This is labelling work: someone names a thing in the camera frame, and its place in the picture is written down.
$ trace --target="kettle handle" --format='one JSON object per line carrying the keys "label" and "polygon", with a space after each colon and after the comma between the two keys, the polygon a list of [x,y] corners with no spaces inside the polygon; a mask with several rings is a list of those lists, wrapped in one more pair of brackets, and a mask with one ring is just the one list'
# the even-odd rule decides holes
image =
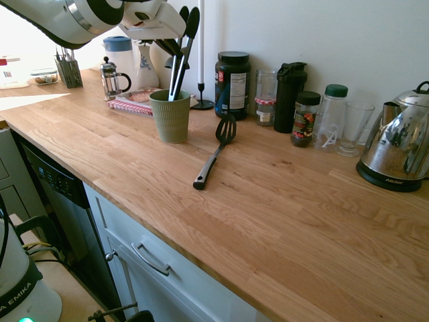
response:
{"label": "kettle handle", "polygon": [[423,82],[422,84],[418,85],[416,92],[419,93],[420,89],[426,84],[429,85],[429,81]]}
{"label": "kettle handle", "polygon": [[127,74],[123,73],[123,72],[117,72],[117,73],[116,73],[116,75],[117,75],[117,76],[124,76],[124,77],[127,79],[127,81],[128,81],[128,86],[127,86],[127,88],[126,88],[126,89],[121,89],[121,92],[126,92],[126,91],[128,91],[128,90],[131,88],[131,78],[129,78],[129,76],[128,76]]}

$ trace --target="white cabinet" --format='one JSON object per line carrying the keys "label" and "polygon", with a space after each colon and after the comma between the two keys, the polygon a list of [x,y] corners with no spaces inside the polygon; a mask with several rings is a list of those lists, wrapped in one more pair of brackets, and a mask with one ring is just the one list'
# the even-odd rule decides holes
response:
{"label": "white cabinet", "polygon": [[[86,194],[123,305],[138,302],[156,322],[265,322],[251,305],[96,191]],[[125,312],[130,318],[134,309]]]}

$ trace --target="kettle base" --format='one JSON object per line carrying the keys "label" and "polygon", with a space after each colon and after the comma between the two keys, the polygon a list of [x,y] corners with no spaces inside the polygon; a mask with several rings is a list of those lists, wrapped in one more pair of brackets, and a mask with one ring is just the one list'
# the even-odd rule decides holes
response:
{"label": "kettle base", "polygon": [[422,179],[420,180],[399,180],[384,174],[378,173],[370,169],[362,161],[356,164],[356,171],[366,181],[379,186],[380,188],[387,189],[390,191],[396,191],[399,193],[410,193],[420,189],[422,186]]}

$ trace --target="blue and white vase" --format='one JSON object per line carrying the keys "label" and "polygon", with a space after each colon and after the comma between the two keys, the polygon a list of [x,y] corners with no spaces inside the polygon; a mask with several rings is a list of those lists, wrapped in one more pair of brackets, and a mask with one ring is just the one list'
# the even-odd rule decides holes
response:
{"label": "blue and white vase", "polygon": [[150,46],[147,44],[136,44],[140,51],[140,61],[137,69],[137,88],[159,87],[160,79],[150,60]]}

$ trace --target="red and white lid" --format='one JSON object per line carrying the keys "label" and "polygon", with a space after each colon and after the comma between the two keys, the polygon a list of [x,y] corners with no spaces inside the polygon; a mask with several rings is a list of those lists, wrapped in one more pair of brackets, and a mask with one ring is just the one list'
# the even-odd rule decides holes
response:
{"label": "red and white lid", "polygon": [[258,99],[257,97],[255,97],[255,102],[262,105],[274,105],[276,99]]}
{"label": "red and white lid", "polygon": [[18,56],[0,56],[0,66],[6,66],[8,62],[19,62],[21,60]]}

